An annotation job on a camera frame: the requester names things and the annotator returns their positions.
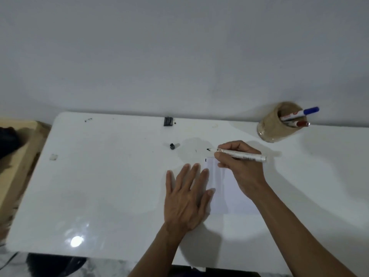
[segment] right hand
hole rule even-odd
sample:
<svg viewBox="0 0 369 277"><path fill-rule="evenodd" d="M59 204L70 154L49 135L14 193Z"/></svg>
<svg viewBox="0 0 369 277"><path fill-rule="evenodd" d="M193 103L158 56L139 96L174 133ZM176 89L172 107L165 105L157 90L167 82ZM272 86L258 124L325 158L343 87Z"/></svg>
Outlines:
<svg viewBox="0 0 369 277"><path fill-rule="evenodd" d="M251 154L261 154L260 151L243 141L228 142L219 145L218 148ZM229 154L221 152L214 153L214 157L220 162L218 163L219 167L232 170L239 188L251 200L253 200L259 192L263 192L269 187L265 181L262 163L245 159L235 159Z"/></svg>

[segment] white wall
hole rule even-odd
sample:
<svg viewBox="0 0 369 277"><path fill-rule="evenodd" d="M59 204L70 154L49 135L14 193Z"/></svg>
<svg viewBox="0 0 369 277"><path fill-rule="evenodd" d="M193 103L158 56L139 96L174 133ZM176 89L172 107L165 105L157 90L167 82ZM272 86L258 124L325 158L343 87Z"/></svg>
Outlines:
<svg viewBox="0 0 369 277"><path fill-rule="evenodd" d="M0 0L0 115L369 126L369 0Z"/></svg>

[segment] burlap pen holder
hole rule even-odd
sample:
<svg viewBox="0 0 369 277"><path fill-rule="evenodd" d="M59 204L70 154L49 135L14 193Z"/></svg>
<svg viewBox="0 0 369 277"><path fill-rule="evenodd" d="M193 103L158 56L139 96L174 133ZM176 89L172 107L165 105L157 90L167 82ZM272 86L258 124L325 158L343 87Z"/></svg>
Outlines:
<svg viewBox="0 0 369 277"><path fill-rule="evenodd" d="M302 110L302 108L293 102L279 103L273 111L266 115L257 125L256 130L261 139L266 142L278 142L287 136L300 130L302 127L289 127L279 119L281 116L288 115ZM306 120L306 116L293 119Z"/></svg>

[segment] glossy white tabletop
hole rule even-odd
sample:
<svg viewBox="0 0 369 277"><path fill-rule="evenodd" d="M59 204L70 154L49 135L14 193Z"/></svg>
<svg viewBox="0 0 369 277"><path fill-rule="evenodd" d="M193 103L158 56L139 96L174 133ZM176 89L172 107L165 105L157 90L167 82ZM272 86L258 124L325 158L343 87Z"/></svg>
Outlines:
<svg viewBox="0 0 369 277"><path fill-rule="evenodd" d="M62 113L7 239L12 251L138 261L164 221L165 172L242 139L268 155L270 186L359 276L369 272L369 129L313 125L275 144L256 123ZM169 144L179 144L175 150ZM175 264L288 273L260 215L210 215Z"/></svg>

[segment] white paper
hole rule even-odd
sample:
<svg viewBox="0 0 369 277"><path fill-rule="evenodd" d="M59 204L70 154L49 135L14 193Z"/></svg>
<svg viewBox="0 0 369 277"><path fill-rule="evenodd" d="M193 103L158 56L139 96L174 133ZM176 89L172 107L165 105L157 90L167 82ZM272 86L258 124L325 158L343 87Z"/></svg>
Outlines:
<svg viewBox="0 0 369 277"><path fill-rule="evenodd" d="M210 214L259 214L255 204L239 189L231 170L219 168L213 157L205 159L209 169L206 189L215 189L210 202Z"/></svg>

